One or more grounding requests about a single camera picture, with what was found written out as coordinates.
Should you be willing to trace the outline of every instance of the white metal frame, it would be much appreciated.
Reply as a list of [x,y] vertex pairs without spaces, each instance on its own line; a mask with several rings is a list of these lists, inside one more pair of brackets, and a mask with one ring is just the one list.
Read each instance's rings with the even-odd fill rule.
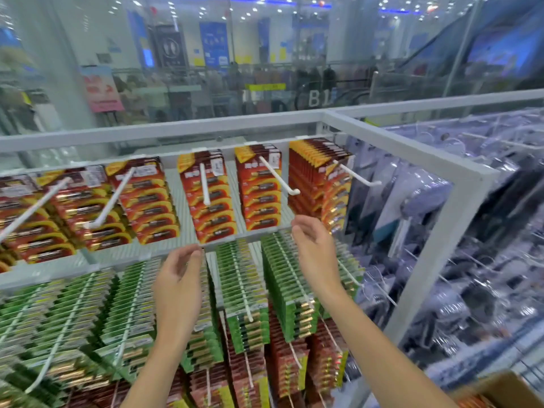
[[[470,160],[453,156],[442,150],[437,150],[431,146],[390,133],[382,128],[371,126],[370,124],[356,120],[354,117],[359,118],[422,110],[439,110],[542,98],[544,98],[544,89],[503,94],[493,93],[488,95],[473,95],[444,99],[426,99],[401,103],[372,104],[330,110],[235,116],[208,120],[149,124],[145,126],[126,126],[80,131],[61,131],[16,137],[0,137],[0,152],[19,152],[63,146],[112,143],[153,137],[186,137],[203,133],[215,133],[217,136],[220,136],[222,132],[235,132],[238,130],[241,130],[240,135],[242,135],[248,131],[248,129],[281,128],[292,126],[293,124],[317,123],[316,133],[318,136],[329,133],[328,127],[333,127],[346,135],[361,139],[413,164],[419,165],[427,171],[451,181],[454,187],[446,204],[441,210],[431,236],[425,244],[425,248],[419,255],[419,260],[399,299],[398,306],[384,330],[389,339],[393,343],[398,344],[410,326],[412,319],[418,312],[423,300],[438,279],[439,273],[445,266],[447,259],[452,254],[474,214],[486,197],[488,191],[491,189],[493,181],[498,176],[498,172],[487,166],[476,164]],[[298,140],[302,138],[305,137],[292,137],[279,141],[286,142],[287,140]],[[287,160],[286,150],[287,146],[282,146],[284,163]],[[174,156],[174,154],[169,154],[167,155],[167,159],[173,159]],[[98,160],[80,163],[78,165],[92,165],[103,162],[104,161]],[[288,169],[283,169],[282,176],[285,177],[287,170]],[[207,251],[213,251],[217,245],[239,237],[248,238],[248,241],[256,241],[259,240],[263,234],[275,230],[277,230],[277,228],[263,229],[244,233],[235,237],[229,237],[227,239],[221,239],[207,244],[205,249]],[[167,252],[157,251],[153,253],[154,256],[163,254],[167,254]],[[149,258],[135,257],[132,262],[144,259]],[[75,276],[75,274],[95,271],[100,267],[120,267],[129,262],[130,261],[124,260],[123,263],[94,264],[89,267],[74,270],[73,275]],[[6,287],[2,282],[3,280],[0,278],[0,286],[3,288]],[[360,407],[366,399],[366,396],[368,396],[368,389],[366,387],[358,386],[357,388],[357,393],[351,401],[350,408]]]

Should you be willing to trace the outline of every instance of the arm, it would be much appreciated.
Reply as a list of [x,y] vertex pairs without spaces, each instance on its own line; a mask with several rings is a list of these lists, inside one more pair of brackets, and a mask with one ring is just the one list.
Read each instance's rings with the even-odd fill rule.
[[338,326],[380,406],[457,407],[346,294],[335,244],[323,224],[308,216],[297,216],[292,224],[302,272]]
[[121,408],[166,406],[173,376],[200,312],[201,263],[198,245],[174,250],[164,262],[153,285],[157,339]]

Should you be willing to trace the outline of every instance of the glass wall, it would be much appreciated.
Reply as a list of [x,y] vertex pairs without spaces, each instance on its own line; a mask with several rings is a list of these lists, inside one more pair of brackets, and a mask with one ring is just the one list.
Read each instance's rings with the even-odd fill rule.
[[542,0],[0,3],[3,134],[530,88],[544,8]]

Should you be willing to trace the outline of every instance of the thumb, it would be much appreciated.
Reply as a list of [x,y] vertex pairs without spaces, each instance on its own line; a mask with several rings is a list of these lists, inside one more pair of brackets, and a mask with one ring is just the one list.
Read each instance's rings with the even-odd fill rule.
[[200,266],[202,265],[202,256],[202,249],[197,249],[193,251],[193,253],[191,253],[182,280],[186,280],[187,277],[192,278],[194,276],[200,279]]
[[303,229],[299,225],[293,226],[291,233],[300,252],[300,250],[302,250],[310,242],[308,236],[306,236],[306,233],[304,233]]

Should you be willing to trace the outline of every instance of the hand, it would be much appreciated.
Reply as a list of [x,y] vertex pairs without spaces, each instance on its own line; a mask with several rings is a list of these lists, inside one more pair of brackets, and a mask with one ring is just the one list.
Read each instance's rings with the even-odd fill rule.
[[291,222],[300,268],[321,302],[343,293],[332,236],[317,218],[297,215]]
[[194,244],[172,251],[153,284],[157,340],[181,355],[202,305],[200,265],[203,252]]

